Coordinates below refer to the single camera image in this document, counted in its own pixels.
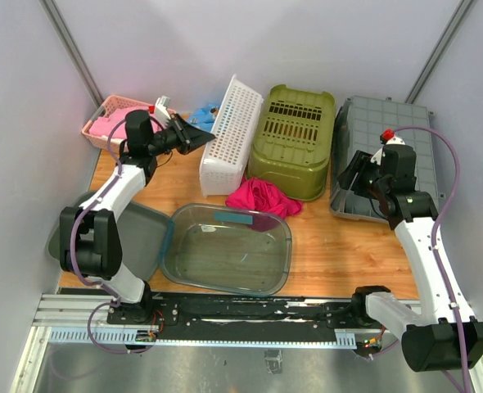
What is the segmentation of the large grey plastic bin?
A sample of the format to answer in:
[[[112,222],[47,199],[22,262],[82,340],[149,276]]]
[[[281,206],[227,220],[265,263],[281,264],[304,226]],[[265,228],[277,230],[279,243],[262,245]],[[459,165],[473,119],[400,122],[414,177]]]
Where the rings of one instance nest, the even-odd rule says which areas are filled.
[[[357,150],[369,154],[381,147],[380,135],[387,129],[430,125],[429,112],[417,106],[391,99],[353,96],[346,99],[336,116],[332,139],[332,172],[330,211],[338,217],[382,222],[377,201],[369,202],[350,191],[342,191],[337,176],[344,171]],[[407,129],[396,134],[416,154],[416,189],[428,192],[439,207],[440,194],[436,182],[432,136],[427,131]]]

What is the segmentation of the white perforated basket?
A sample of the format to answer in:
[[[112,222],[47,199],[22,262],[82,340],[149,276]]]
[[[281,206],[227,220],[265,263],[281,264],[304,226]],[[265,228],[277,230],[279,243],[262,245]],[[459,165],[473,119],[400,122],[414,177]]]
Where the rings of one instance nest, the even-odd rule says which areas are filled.
[[[264,99],[234,75],[223,96],[199,168],[204,197],[226,196],[242,182]]]

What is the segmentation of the green plastic basin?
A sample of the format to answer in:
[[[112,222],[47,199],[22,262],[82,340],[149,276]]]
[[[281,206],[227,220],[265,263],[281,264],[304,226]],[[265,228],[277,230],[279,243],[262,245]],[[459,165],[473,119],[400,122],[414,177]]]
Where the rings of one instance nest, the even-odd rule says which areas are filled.
[[[274,86],[251,145],[247,178],[258,178],[298,201],[319,198],[327,185],[336,101],[328,92]]]

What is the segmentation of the clear plastic container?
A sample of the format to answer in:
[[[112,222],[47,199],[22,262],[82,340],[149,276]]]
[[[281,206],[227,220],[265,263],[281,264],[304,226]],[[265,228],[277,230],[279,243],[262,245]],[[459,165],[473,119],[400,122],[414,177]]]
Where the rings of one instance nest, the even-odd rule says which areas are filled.
[[[193,203],[170,217],[159,267],[172,282],[266,297],[285,285],[292,234],[279,216]]]

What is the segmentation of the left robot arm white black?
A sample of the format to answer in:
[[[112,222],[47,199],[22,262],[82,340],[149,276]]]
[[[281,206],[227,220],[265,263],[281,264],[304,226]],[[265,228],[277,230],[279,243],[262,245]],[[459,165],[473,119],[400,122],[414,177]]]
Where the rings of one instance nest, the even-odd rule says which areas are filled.
[[[215,136],[184,120],[167,116],[158,132],[146,110],[130,111],[120,125],[126,138],[112,157],[111,177],[78,207],[66,207],[59,219],[59,262],[84,285],[99,286],[113,298],[113,311],[123,310],[135,323],[149,322],[155,313],[149,284],[125,265],[117,221],[133,197],[151,181],[160,155],[187,155]]]

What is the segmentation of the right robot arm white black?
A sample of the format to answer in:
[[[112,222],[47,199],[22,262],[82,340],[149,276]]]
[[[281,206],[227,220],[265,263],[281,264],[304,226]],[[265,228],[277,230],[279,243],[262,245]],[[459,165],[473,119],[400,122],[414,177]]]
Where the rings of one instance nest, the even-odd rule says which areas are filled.
[[[409,260],[421,306],[411,310],[384,286],[360,287],[350,317],[359,327],[378,322],[390,331],[414,372],[472,369],[483,356],[483,321],[456,281],[433,199],[415,188],[416,158],[410,146],[387,143],[375,154],[356,151],[337,178],[341,189],[378,201]]]

